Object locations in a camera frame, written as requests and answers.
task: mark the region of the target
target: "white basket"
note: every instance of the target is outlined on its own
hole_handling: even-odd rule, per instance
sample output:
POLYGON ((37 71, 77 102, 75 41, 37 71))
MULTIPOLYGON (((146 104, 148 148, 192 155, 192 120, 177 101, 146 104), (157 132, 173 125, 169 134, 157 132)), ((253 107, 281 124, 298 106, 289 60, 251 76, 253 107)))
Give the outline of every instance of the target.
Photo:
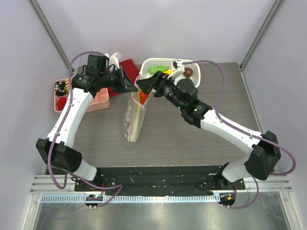
MULTIPOLYGON (((175 58, 150 58, 143 62, 141 67, 141 76, 143 79, 150 78, 152 74, 149 73, 149 68, 154 66, 168 66, 169 69, 172 69, 172 62, 174 60, 180 60, 183 62, 188 62, 191 60, 184 59, 175 59, 175 58)), ((201 70, 198 64, 188 64, 184 65, 185 68, 190 68, 193 70, 193 75, 190 79, 193 81, 194 86, 197 88, 201 83, 201 70)), ((181 79, 185 79, 186 77, 181 74, 179 77, 175 79, 175 84, 181 79)))

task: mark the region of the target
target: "pink basket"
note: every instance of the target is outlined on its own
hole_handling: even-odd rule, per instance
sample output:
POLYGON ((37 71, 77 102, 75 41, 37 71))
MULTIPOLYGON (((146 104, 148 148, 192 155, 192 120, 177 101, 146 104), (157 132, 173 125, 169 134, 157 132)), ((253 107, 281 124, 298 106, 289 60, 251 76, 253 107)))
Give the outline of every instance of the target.
MULTIPOLYGON (((62 81, 65 84, 65 79, 60 79, 57 81, 62 81)), ((57 102, 61 97, 58 97, 54 94, 54 111, 57 113, 62 113, 62 110, 59 110, 57 106, 57 102)), ((107 88, 103 88, 101 91, 99 91, 96 94, 96 97, 93 99, 92 103, 88 106, 87 110, 85 111, 86 113, 100 110, 100 109, 106 109, 110 106, 110 100, 109 100, 109 93, 107 91, 107 88)))

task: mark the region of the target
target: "plastic bag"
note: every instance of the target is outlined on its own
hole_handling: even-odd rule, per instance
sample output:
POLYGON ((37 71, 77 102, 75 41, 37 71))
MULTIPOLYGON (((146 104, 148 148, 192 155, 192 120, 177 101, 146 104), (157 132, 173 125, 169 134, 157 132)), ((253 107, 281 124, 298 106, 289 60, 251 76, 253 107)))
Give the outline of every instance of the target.
MULTIPOLYGON (((142 79, 141 74, 138 75, 135 81, 142 79)), ((144 121, 147 103, 151 95, 148 95, 146 101, 141 104, 140 103, 140 88, 137 84, 134 84, 139 91, 132 92, 131 97, 128 102, 128 108, 124 117, 124 140, 125 144, 129 149, 132 149, 134 144, 136 143, 141 127, 144 121)))

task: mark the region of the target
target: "wall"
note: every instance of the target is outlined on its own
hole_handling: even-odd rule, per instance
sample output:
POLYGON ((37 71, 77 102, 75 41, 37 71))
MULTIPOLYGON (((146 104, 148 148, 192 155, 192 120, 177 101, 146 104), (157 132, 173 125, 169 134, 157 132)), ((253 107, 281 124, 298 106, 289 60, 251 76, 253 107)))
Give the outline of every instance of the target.
MULTIPOLYGON (((301 220, 307 218, 307 2, 286 0, 246 68, 260 124, 296 157, 289 175, 301 220)), ((278 171, 289 169, 283 154, 278 171)))
POLYGON ((56 120, 52 85, 67 69, 27 1, 2 0, 0 21, 0 223, 15 230, 45 168, 35 143, 56 120))
POLYGON ((69 59, 119 51, 141 64, 153 57, 240 63, 274 0, 38 2, 69 59))

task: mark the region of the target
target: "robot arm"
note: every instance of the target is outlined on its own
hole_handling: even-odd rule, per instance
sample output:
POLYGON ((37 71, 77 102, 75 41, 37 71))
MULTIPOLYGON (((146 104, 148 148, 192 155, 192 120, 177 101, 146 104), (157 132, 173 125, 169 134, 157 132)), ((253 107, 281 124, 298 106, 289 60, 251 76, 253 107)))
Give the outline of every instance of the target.
POLYGON ((82 160, 81 153, 72 147, 77 129, 87 107, 102 88, 112 87, 116 93, 136 92, 138 90, 128 79, 124 69, 120 68, 118 58, 120 58, 119 53, 115 53, 110 58, 108 55, 90 54, 88 56, 85 74, 76 74, 72 80, 72 102, 70 98, 67 100, 58 121, 47 138, 39 138, 36 142, 36 148, 47 164, 51 145, 50 140, 57 134, 59 125, 64 122, 52 151, 51 166, 74 173, 98 186, 101 184, 101 173, 94 166, 82 160), (111 73, 106 71, 107 61, 109 64, 114 65, 116 70, 111 73), (66 116, 69 105, 71 105, 70 111, 66 116))
POLYGON ((221 116, 222 119, 219 119, 211 106, 197 98, 198 90, 189 78, 179 80, 175 85, 176 81, 159 71, 151 78, 138 80, 136 83, 145 94, 155 90, 155 97, 164 96, 181 111, 181 116, 190 125, 211 131, 245 152, 246 158, 235 163, 227 163, 218 172, 216 180, 222 188, 238 179, 249 176, 266 180, 273 171, 281 157, 280 151, 258 138, 265 138, 277 143, 276 136, 270 131, 264 135, 249 130, 223 116, 221 116), (250 136, 242 134, 225 122, 246 131, 250 136))

